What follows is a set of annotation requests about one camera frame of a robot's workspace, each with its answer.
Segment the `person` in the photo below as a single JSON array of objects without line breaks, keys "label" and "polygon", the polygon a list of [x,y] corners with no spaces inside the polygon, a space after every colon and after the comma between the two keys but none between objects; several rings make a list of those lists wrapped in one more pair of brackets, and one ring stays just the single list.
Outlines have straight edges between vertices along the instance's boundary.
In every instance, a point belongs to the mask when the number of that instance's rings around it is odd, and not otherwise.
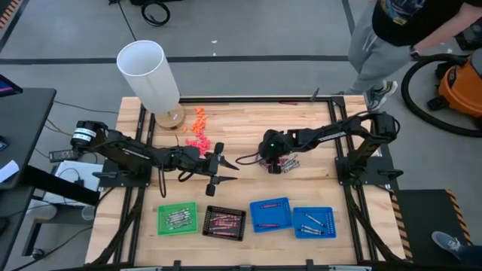
[{"label": "person", "polygon": [[370,0],[358,21],[348,60],[358,77],[346,95],[366,94],[377,110],[398,88],[385,79],[419,52],[467,29],[482,17],[482,0]]},{"label": "person", "polygon": [[432,233],[432,240],[463,264],[482,266],[482,245],[462,245],[457,238],[439,231]]}]

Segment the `green tray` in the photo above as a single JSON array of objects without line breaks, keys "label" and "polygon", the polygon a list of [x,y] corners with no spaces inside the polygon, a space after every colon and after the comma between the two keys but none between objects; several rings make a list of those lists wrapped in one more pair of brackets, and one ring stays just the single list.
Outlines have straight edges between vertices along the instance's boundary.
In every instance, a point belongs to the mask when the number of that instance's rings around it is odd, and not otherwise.
[{"label": "green tray", "polygon": [[[191,217],[191,224],[170,230],[173,225],[168,224],[167,217],[172,212],[178,212],[187,209]],[[170,236],[175,234],[195,233],[197,232],[197,204],[195,202],[184,202],[170,204],[157,207],[157,235]]]}]

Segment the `gray sweatpants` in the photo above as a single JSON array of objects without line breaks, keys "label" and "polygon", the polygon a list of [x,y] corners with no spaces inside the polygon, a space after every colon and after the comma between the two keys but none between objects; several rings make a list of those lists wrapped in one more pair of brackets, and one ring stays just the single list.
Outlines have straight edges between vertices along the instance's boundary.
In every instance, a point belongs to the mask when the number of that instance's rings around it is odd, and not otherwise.
[{"label": "gray sweatpants", "polygon": [[396,47],[375,35],[371,24],[373,12],[374,3],[368,3],[353,32],[348,60],[358,77],[345,94],[361,95],[380,89],[385,78],[410,61],[408,46]]}]

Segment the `white tape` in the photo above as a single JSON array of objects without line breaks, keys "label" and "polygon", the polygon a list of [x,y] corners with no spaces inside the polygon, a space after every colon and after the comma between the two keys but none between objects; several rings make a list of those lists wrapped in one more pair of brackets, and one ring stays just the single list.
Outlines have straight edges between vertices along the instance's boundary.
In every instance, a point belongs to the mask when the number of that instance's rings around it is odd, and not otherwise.
[{"label": "white tape", "polygon": [[74,133],[76,132],[81,132],[81,133],[84,133],[86,135],[89,135],[89,136],[92,136],[92,137],[96,137],[97,136],[97,133],[94,132],[94,131],[91,131],[89,129],[85,129],[85,128],[77,128],[75,129]]},{"label": "white tape", "polygon": [[74,134],[74,136],[72,136],[72,138],[73,138],[73,139],[83,139],[83,140],[85,140],[85,141],[87,141],[87,142],[90,142],[90,139],[91,139],[91,137],[88,136],[88,135],[82,135],[82,134],[78,134],[78,133],[77,133],[77,134]]}]

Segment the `vacuum hose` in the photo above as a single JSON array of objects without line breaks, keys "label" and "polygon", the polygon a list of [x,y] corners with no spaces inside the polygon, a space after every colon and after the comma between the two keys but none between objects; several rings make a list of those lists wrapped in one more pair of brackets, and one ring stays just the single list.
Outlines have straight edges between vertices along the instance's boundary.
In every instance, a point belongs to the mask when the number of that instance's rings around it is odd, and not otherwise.
[{"label": "vacuum hose", "polygon": [[408,70],[407,74],[404,76],[403,81],[401,82],[401,97],[404,99],[408,109],[412,111],[412,113],[414,113],[416,116],[424,120],[425,122],[430,123],[431,125],[437,128],[440,128],[445,131],[448,131],[457,135],[461,135],[461,136],[469,136],[469,137],[475,137],[475,138],[482,137],[482,131],[475,130],[475,129],[466,129],[466,128],[454,126],[450,123],[446,123],[442,120],[437,119],[436,117],[431,116],[430,114],[422,110],[420,107],[418,107],[415,104],[415,102],[413,102],[408,92],[410,80],[412,79],[413,75],[416,72],[418,72],[420,68],[422,68],[425,65],[428,65],[429,63],[436,62],[436,61],[450,62],[454,65],[464,65],[467,62],[467,59],[462,58],[460,56],[455,56],[449,53],[440,53],[440,54],[435,54],[433,56],[424,56],[419,62],[415,63],[415,65],[413,65]]}]

